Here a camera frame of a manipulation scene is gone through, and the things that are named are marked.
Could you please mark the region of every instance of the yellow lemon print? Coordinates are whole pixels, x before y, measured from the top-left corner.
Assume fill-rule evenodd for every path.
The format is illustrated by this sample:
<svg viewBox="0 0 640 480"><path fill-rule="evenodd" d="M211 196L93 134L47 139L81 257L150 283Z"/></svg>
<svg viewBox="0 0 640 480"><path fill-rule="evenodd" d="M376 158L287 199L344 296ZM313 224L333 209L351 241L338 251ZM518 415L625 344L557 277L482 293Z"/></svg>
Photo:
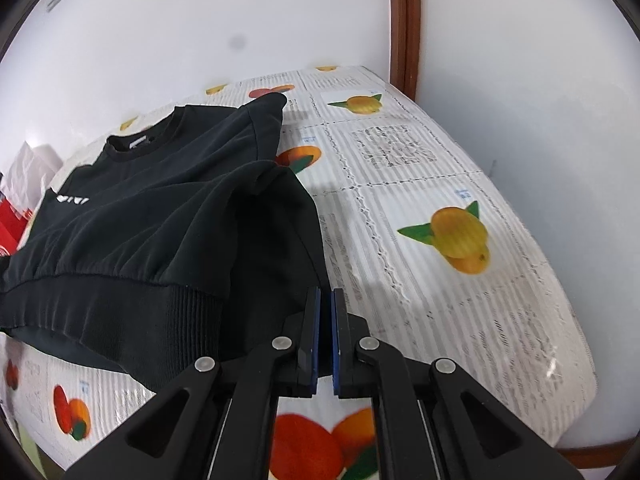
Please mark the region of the yellow lemon print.
<svg viewBox="0 0 640 480"><path fill-rule="evenodd" d="M373 96L356 95L349 97L346 101L340 103L329 103L329 106L337 106L340 108L347 108L353 114L369 115L374 114L382 108L382 94Z"/></svg>
<svg viewBox="0 0 640 480"><path fill-rule="evenodd" d="M478 202L466 209L444 207L431 217L431 223L398 229L401 235L435 247L459 272L480 274L491 262L486 246L488 232L480 221Z"/></svg>
<svg viewBox="0 0 640 480"><path fill-rule="evenodd" d="M482 250L477 254L472 254L466 258L451 258L445 256L445 259L456 270L464 272L465 274L480 274L491 263L491 254L487 246L484 246Z"/></svg>
<svg viewBox="0 0 640 480"><path fill-rule="evenodd" d="M207 88L204 93L207 95L213 95L213 94L217 94L218 92L220 92L224 87L226 86L226 84L223 85L218 85L218 86L212 86L211 88Z"/></svg>
<svg viewBox="0 0 640 480"><path fill-rule="evenodd" d="M129 128L133 124L133 121L135 121L137 118L138 118L138 116L136 115L133 119L129 119L128 121L124 121L120 125L120 131L123 132L124 130Z"/></svg>

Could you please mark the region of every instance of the metal screw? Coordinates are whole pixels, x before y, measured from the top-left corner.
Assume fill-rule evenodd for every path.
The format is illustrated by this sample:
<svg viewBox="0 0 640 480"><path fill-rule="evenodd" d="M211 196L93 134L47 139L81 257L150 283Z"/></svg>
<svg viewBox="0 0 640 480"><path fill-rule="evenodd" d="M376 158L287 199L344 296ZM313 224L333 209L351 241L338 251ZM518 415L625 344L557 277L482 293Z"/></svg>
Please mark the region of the metal screw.
<svg viewBox="0 0 640 480"><path fill-rule="evenodd" d="M199 372L208 372L213 370L213 367L216 365L216 362L211 357L201 357L196 361L195 367Z"/></svg>
<svg viewBox="0 0 640 480"><path fill-rule="evenodd" d="M436 361L436 370L441 374L452 374L456 371L456 364L451 359L438 359Z"/></svg>
<svg viewBox="0 0 640 480"><path fill-rule="evenodd" d="M363 337L360 340L360 348L363 350L375 350L380 346L380 341L375 337Z"/></svg>
<svg viewBox="0 0 640 480"><path fill-rule="evenodd" d="M281 335L280 337L277 337L276 339L271 341L271 346L273 346L276 350L286 350L288 348L291 348L291 345L291 339L289 339L285 335Z"/></svg>

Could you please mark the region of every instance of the brown wooden trim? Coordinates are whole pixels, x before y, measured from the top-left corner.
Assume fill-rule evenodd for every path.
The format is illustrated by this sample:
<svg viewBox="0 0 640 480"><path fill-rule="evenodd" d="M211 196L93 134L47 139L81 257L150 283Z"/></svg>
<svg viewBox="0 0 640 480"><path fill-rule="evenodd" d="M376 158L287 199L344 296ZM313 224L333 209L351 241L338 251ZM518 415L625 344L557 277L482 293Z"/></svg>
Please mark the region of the brown wooden trim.
<svg viewBox="0 0 640 480"><path fill-rule="evenodd" d="M391 0L391 58L389 81L400 91L404 89L406 62L406 0Z"/></svg>
<svg viewBox="0 0 640 480"><path fill-rule="evenodd" d="M390 82L415 99L420 61L420 0L391 1Z"/></svg>
<svg viewBox="0 0 640 480"><path fill-rule="evenodd" d="M578 469L598 469L618 465L634 442L632 438L604 446L558 449L558 452Z"/></svg>
<svg viewBox="0 0 640 480"><path fill-rule="evenodd" d="M404 89L402 91L414 101L420 64L421 5L421 0L406 0L406 61L404 64Z"/></svg>

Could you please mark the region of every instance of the clothing label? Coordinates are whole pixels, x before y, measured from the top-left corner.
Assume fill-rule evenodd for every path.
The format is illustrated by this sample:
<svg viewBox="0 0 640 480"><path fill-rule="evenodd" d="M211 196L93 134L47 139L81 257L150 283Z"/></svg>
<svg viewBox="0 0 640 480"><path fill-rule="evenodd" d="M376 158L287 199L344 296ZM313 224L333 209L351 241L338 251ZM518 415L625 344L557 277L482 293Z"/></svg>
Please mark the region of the clothing label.
<svg viewBox="0 0 640 480"><path fill-rule="evenodd" d="M130 145L129 145L129 149L132 150L133 148L135 148L137 145L142 144L143 142L145 142L146 140L146 135L143 135L142 137L140 137L139 139L134 140Z"/></svg>

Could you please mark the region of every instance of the white plastic bag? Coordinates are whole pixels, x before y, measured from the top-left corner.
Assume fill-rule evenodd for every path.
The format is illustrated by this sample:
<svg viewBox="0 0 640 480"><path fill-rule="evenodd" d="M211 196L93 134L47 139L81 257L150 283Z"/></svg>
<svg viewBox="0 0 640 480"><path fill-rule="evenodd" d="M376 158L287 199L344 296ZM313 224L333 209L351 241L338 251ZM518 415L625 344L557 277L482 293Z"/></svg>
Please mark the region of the white plastic bag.
<svg viewBox="0 0 640 480"><path fill-rule="evenodd" d="M26 142L0 182L0 193L25 218L30 218L60 167L38 155Z"/></svg>

